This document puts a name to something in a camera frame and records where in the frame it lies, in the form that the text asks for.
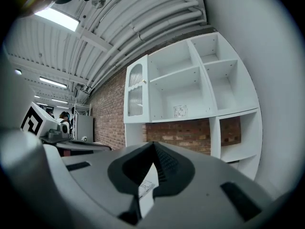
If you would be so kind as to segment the white ribbed glass cabinet door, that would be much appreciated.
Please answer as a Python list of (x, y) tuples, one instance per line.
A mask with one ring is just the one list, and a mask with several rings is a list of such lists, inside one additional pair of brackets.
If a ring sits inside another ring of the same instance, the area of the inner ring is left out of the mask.
[(150, 122), (147, 55), (127, 67), (123, 119), (126, 124)]

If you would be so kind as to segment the grey metal cabinet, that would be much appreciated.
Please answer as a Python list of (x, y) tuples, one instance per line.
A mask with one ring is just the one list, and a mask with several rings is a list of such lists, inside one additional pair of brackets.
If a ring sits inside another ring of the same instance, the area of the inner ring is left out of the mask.
[(85, 136), (87, 142), (93, 142), (93, 117), (77, 115), (75, 118), (75, 139), (81, 141)]

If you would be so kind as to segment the long ceiling tube light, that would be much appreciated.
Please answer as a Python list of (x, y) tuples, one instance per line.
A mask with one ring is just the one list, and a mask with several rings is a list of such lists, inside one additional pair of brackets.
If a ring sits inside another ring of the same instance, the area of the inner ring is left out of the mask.
[(44, 77), (39, 77), (39, 80), (42, 81), (42, 82), (45, 82), (45, 83), (49, 83), (49, 84), (61, 87), (61, 88), (65, 88), (65, 89), (67, 88), (66, 84), (63, 84), (63, 83), (60, 83), (60, 82), (57, 82), (57, 81), (53, 81), (53, 80), (50, 80), (50, 79), (47, 79), (47, 78), (44, 78)]

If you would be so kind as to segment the clear glass jar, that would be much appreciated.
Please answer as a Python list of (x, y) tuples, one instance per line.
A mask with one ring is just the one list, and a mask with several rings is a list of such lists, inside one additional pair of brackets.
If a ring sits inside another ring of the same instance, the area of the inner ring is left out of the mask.
[(187, 105), (177, 105), (173, 107), (174, 118), (184, 118), (188, 116)]

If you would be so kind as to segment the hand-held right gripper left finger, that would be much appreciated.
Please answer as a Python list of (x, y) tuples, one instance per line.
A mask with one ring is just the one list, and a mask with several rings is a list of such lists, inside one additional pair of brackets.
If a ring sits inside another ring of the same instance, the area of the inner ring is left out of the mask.
[(77, 225), (152, 225), (154, 208), (142, 218), (138, 187), (154, 159), (154, 144), (65, 157), (61, 195)]

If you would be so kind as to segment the square ceiling light panel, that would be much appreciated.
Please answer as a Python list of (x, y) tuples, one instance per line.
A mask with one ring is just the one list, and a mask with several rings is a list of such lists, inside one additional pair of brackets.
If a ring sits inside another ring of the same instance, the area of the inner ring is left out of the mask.
[(52, 8), (41, 10), (41, 11), (35, 13), (35, 15), (39, 16), (41, 18), (44, 18), (46, 20), (52, 21), (71, 31), (76, 31), (76, 29), (79, 25), (79, 21), (77, 19), (74, 19), (74, 18), (72, 18), (64, 13), (61, 13), (57, 10), (54, 10)]

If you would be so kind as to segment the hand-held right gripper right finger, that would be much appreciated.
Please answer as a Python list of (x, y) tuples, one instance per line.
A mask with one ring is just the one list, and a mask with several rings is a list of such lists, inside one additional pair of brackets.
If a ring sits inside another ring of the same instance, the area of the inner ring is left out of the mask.
[(271, 199), (254, 181), (220, 159), (151, 143), (159, 173), (143, 229), (259, 229)]

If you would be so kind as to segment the white desk hutch shelving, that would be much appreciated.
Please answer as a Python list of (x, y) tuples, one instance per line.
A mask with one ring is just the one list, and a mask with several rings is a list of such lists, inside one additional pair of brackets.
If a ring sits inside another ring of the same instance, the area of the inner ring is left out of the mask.
[[(195, 36), (148, 56), (148, 123), (208, 119), (211, 155), (254, 179), (262, 150), (262, 117), (253, 81), (230, 43), (218, 32)], [(174, 118), (173, 107), (188, 116)], [(143, 141), (142, 125), (125, 125), (125, 144)]]

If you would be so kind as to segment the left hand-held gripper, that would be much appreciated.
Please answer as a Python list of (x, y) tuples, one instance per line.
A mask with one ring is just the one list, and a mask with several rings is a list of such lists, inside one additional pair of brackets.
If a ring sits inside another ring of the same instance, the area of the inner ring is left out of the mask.
[(43, 142), (56, 144), (57, 148), (78, 150), (78, 151), (112, 151), (112, 148), (102, 145), (99, 142), (87, 142), (79, 140), (69, 140), (67, 125), (57, 122), (46, 111), (36, 105), (34, 102), (30, 107), (21, 124), (23, 131), (29, 131), (35, 134)]

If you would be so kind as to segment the bundle of white ceiling pipes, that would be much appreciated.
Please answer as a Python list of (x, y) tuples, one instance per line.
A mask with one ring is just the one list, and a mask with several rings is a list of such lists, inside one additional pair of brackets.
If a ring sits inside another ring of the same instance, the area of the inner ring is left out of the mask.
[(84, 23), (75, 73), (83, 99), (146, 38), (194, 20), (206, 23), (203, 0), (106, 0)]

